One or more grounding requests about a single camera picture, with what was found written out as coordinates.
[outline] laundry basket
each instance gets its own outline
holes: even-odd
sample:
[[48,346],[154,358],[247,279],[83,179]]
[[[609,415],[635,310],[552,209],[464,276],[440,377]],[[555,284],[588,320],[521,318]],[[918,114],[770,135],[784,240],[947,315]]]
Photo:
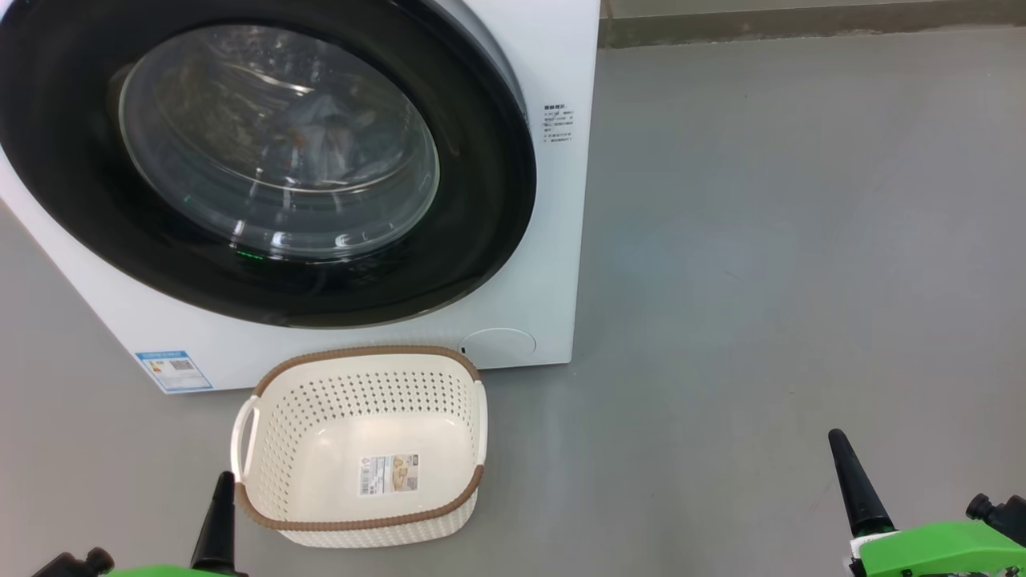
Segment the laundry basket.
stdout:
[[299,356],[264,377],[235,419],[236,502],[312,547],[445,537],[474,511],[487,429],[477,371],[449,349]]

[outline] blue label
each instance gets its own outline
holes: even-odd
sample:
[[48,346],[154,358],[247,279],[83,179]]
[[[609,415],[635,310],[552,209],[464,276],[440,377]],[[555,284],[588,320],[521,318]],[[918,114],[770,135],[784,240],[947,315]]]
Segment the blue label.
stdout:
[[166,393],[213,388],[186,351],[137,352],[135,356]]

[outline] baseboard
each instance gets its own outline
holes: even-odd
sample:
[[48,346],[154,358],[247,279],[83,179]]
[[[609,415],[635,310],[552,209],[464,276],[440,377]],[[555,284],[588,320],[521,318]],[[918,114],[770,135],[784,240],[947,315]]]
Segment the baseboard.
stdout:
[[631,48],[1016,26],[1026,26],[1026,0],[933,0],[606,18],[599,27],[599,46]]

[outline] concrete floor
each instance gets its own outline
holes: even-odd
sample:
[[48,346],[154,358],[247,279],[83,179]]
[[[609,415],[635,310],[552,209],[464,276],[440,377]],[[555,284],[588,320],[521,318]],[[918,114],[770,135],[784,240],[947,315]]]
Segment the concrete floor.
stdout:
[[[1022,484],[1026,30],[599,57],[576,359],[487,375],[456,536],[279,575],[837,575],[844,428],[902,527]],[[165,397],[0,211],[0,557],[185,563],[246,393]]]

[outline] front-loading washing machine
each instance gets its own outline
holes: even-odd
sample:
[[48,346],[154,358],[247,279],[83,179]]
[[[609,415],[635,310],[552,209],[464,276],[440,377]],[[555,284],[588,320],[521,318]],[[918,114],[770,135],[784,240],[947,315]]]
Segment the front-loading washing machine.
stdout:
[[166,392],[567,362],[598,0],[0,0],[0,197]]

